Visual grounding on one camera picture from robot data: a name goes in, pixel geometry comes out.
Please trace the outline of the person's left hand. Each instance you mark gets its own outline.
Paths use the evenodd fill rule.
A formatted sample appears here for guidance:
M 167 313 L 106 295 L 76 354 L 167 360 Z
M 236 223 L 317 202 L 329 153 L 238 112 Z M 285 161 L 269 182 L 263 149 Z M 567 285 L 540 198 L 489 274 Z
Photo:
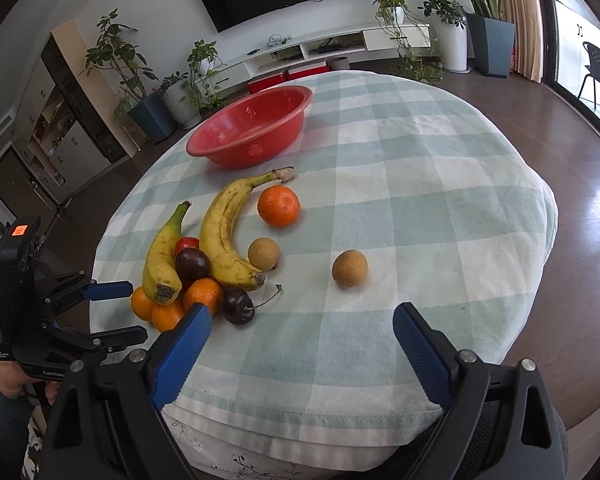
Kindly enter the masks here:
M 5 398 L 14 400 L 23 396 L 30 385 L 44 385 L 47 402 L 55 403 L 59 382 L 43 382 L 28 376 L 17 362 L 0 361 L 0 393 Z

